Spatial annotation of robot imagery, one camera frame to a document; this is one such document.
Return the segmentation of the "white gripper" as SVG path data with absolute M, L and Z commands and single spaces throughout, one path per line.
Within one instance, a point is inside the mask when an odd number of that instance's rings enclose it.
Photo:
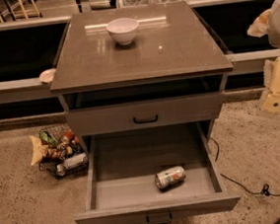
M 262 37 L 268 34 L 269 16 L 271 10 L 259 14 L 247 29 L 247 34 L 252 37 Z M 280 113 L 280 56 L 276 60 L 267 60 L 263 66 L 265 88 L 267 94 L 261 109 L 265 112 Z

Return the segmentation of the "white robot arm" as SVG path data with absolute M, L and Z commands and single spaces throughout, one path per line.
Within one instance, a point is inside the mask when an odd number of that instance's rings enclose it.
M 268 36 L 269 44 L 280 49 L 280 0 L 275 0 L 271 8 L 259 14 L 247 29 L 247 35 Z M 263 70 L 265 90 L 260 98 L 259 110 L 280 113 L 280 55 L 275 61 L 267 60 Z

